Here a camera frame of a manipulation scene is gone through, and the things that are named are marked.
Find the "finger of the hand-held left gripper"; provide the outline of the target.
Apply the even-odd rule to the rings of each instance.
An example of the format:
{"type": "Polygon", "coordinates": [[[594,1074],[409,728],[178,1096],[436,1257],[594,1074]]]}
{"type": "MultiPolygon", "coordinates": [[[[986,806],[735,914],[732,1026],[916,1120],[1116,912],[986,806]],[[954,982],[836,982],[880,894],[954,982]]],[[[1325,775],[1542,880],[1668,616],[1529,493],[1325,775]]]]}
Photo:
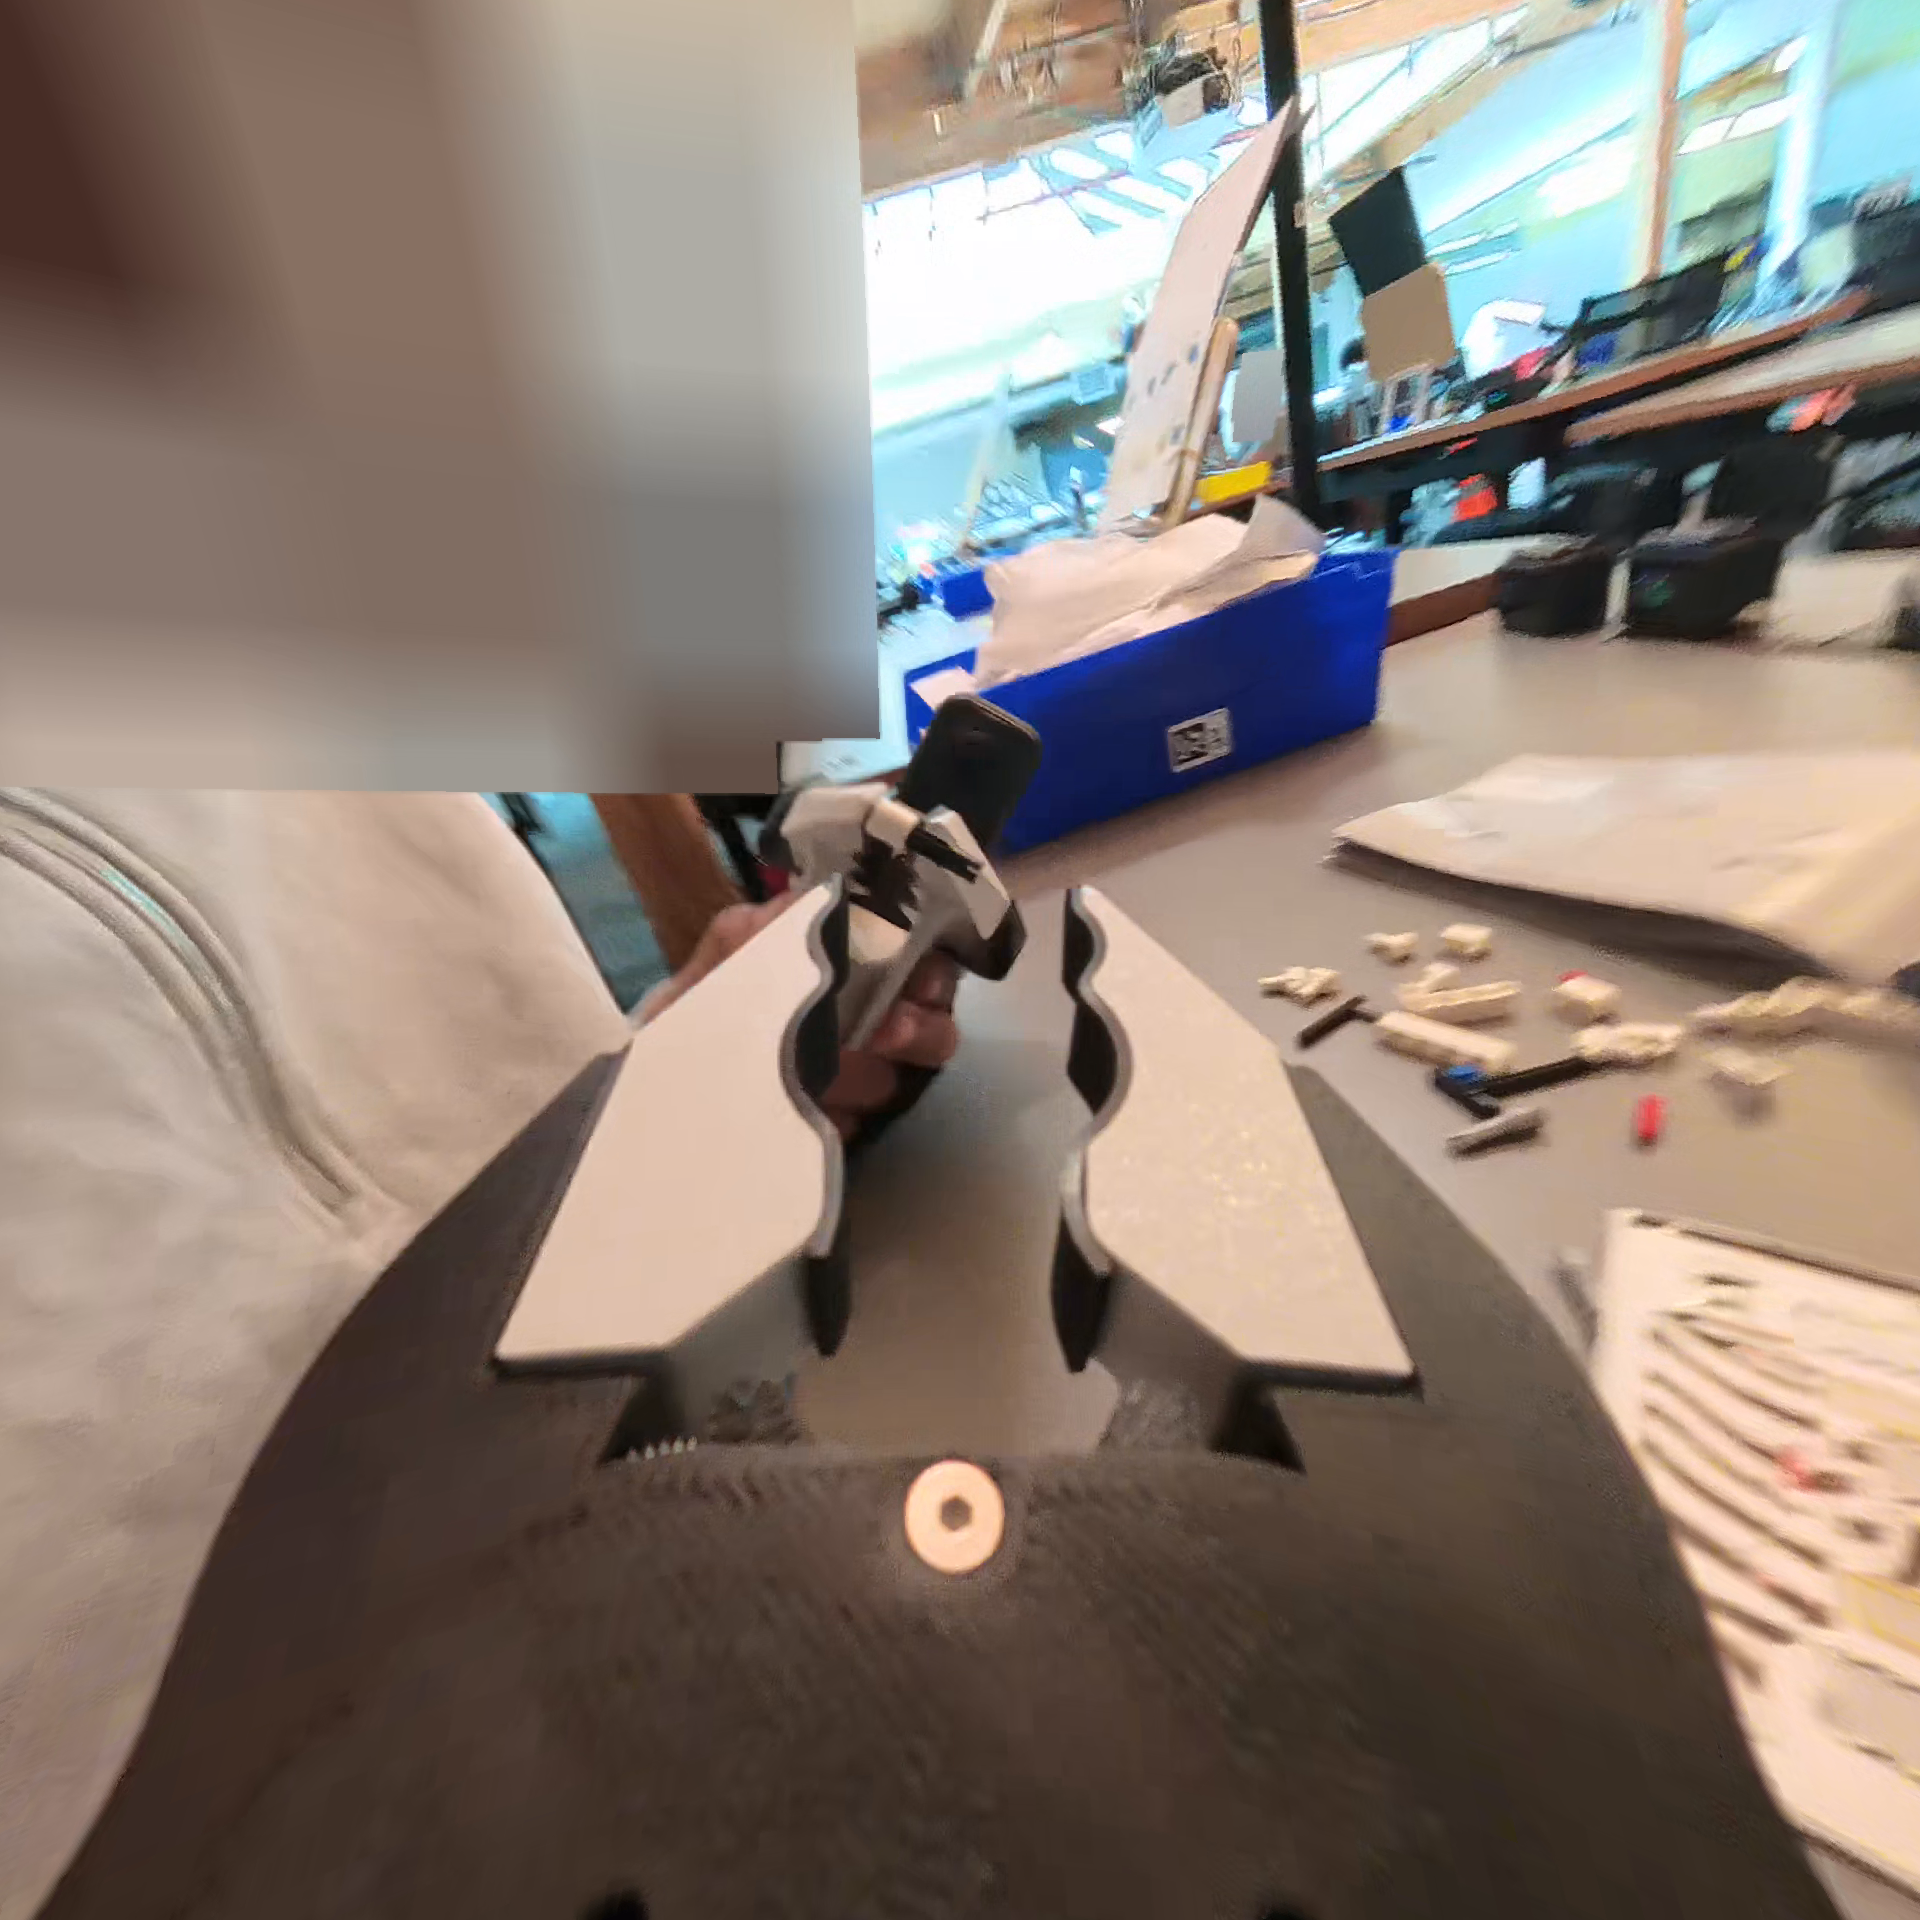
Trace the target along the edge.
{"type": "Polygon", "coordinates": [[[769,809],[769,872],[786,896],[800,898],[829,880],[881,921],[901,919],[901,843],[871,827],[898,827],[881,784],[809,784],[777,795],[769,809]]]}
{"type": "Polygon", "coordinates": [[[1026,925],[1004,881],[954,809],[919,816],[903,845],[910,872],[905,972],[944,955],[961,973],[1002,982],[1026,948],[1026,925]]]}

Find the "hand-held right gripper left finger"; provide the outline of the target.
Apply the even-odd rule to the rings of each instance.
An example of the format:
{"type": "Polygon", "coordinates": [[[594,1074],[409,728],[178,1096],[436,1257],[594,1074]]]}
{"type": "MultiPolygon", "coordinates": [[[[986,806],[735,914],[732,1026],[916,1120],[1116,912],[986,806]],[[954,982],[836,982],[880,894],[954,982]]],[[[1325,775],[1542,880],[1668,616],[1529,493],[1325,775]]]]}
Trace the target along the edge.
{"type": "Polygon", "coordinates": [[[652,1018],[511,1309],[506,1374],[784,1374],[852,1314],[842,1067],[849,908],[838,881],[652,1018]]]}

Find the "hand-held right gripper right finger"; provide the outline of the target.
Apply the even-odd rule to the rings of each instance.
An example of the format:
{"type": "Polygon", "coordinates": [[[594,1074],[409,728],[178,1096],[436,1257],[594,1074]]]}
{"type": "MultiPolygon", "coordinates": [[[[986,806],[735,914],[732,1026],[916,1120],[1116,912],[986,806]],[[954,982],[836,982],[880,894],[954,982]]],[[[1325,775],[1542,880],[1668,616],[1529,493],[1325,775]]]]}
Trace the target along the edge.
{"type": "Polygon", "coordinates": [[[1069,1369],[1177,1390],[1405,1390],[1399,1331],[1262,1031],[1103,892],[1067,896],[1069,1157],[1051,1275],[1069,1369]]]}

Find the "scattered loose lego pieces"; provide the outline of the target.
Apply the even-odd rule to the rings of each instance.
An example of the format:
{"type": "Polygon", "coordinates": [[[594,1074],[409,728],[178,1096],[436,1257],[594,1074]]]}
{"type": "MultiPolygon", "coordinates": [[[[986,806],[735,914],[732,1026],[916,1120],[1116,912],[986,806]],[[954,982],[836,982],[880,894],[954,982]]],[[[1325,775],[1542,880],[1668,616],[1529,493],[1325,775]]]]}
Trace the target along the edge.
{"type": "Polygon", "coordinates": [[[1329,966],[1260,977],[1264,999],[1307,1011],[1298,1049],[1367,1029],[1410,1067],[1468,1127],[1448,1141],[1459,1159],[1536,1139],[1536,1101],[1607,1076],[1654,1074],[1697,1056],[1710,1089],[1742,1114],[1767,1112],[1787,1080],[1789,1053],[1818,1042],[1917,1053],[1917,964],[1885,982],[1791,977],[1773,988],[1697,1004],[1681,1018],[1643,1018],[1625,990],[1591,968],[1540,990],[1488,972],[1493,930],[1457,923],[1435,945],[1415,932],[1376,932],[1367,952],[1399,981],[1385,995],[1352,988],[1329,966]]]}

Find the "lego instruction booklet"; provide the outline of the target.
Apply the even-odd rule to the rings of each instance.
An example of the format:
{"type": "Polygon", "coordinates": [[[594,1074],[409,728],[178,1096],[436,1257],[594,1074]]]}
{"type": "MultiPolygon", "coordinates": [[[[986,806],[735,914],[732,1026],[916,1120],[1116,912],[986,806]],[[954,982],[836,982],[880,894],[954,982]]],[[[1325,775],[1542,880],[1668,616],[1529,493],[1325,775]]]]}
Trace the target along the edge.
{"type": "Polygon", "coordinates": [[[1919,759],[1518,757],[1334,829],[1343,854],[1609,932],[1886,986],[1919,959],[1919,759]]]}

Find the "person's left hand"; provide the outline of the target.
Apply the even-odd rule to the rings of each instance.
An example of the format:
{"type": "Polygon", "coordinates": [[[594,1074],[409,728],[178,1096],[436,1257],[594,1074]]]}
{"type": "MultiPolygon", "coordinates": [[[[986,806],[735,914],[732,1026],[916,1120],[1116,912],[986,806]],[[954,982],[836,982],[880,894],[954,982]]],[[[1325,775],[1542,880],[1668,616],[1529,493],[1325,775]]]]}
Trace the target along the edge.
{"type": "MultiPolygon", "coordinates": [[[[728,907],[714,917],[692,957],[638,1004],[638,1024],[665,1015],[793,905],[793,896],[782,896],[728,907]]],[[[923,959],[878,1031],[867,1044],[842,1051],[838,1078],[820,1107],[843,1145],[861,1147],[878,1139],[955,1058],[959,981],[954,957],[932,954],[923,959]]]]}

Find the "crumpled white paper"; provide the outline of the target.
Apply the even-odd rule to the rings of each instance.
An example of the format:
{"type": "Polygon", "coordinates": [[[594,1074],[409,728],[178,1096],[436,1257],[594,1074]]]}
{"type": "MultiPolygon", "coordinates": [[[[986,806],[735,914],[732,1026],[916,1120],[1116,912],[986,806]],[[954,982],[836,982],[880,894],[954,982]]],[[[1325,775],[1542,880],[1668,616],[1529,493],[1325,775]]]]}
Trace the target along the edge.
{"type": "Polygon", "coordinates": [[[988,692],[1219,612],[1314,575],[1325,535],[1278,497],[1248,520],[1197,517],[1147,535],[1038,546],[988,569],[990,631],[973,685],[988,692]]]}

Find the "blue plastic bin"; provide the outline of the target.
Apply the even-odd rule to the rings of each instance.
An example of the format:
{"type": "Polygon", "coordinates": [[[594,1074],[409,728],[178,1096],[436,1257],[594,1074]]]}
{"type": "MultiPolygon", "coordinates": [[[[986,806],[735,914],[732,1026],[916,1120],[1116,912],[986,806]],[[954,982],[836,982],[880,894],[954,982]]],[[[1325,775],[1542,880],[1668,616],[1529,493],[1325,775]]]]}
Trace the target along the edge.
{"type": "Polygon", "coordinates": [[[1370,728],[1379,712],[1394,549],[1327,558],[1295,587],[1004,683],[988,705],[1042,744],[999,833],[1031,852],[1370,728]]]}

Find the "cardboard poster board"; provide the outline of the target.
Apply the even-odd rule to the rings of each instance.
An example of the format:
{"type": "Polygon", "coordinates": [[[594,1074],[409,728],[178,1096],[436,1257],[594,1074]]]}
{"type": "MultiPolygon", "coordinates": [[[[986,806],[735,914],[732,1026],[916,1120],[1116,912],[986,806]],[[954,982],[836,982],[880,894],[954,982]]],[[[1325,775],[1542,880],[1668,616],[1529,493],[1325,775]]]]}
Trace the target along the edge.
{"type": "Polygon", "coordinates": [[[1228,282],[1307,116],[1289,96],[1188,210],[1129,363],[1101,535],[1184,519],[1237,344],[1228,282]]]}

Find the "zebra striped sticker sheet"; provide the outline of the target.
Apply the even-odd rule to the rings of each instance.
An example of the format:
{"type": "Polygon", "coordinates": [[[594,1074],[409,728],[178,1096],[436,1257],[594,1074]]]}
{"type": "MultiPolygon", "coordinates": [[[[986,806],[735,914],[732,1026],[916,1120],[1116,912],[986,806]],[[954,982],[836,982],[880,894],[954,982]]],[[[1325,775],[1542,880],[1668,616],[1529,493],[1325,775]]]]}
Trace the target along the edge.
{"type": "Polygon", "coordinates": [[[1917,1894],[1917,1282],[1616,1212],[1583,1298],[1767,1787],[1917,1894]]]}

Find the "black device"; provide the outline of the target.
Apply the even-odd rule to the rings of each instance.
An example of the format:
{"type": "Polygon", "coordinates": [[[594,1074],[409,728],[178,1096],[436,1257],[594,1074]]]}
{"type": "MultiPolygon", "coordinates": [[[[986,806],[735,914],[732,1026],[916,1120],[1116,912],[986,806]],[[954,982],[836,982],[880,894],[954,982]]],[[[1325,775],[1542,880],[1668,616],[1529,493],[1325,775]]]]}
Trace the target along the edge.
{"type": "Polygon", "coordinates": [[[1717,640],[1773,598],[1787,538],[1749,519],[1711,519],[1648,535],[1627,549],[1625,634],[1717,640]]]}
{"type": "Polygon", "coordinates": [[[1565,538],[1509,555],[1495,575],[1500,627],[1526,638],[1578,638],[1607,629],[1618,549],[1565,538]]]}

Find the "brown wooden post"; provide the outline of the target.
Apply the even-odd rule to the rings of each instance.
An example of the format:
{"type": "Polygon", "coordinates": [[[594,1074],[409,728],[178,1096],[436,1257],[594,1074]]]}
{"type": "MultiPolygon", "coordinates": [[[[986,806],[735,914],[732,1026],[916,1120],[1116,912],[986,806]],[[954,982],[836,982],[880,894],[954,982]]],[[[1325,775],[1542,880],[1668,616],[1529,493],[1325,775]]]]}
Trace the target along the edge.
{"type": "Polygon", "coordinates": [[[668,973],[695,957],[708,928],[748,903],[704,809],[685,793],[591,793],[668,973]]]}

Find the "black steel post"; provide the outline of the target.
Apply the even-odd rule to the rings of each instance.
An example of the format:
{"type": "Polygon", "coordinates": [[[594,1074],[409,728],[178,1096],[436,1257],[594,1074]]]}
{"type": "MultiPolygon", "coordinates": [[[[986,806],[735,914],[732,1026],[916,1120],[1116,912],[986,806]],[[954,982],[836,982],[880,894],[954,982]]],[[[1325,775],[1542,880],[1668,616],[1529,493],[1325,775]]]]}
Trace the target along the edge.
{"type": "Polygon", "coordinates": [[[1260,3],[1258,26],[1268,116],[1280,120],[1284,109],[1300,109],[1300,120],[1293,132],[1280,141],[1271,178],[1275,340],[1286,362],[1293,504],[1311,522],[1322,524],[1298,6],[1295,3],[1260,3]]]}

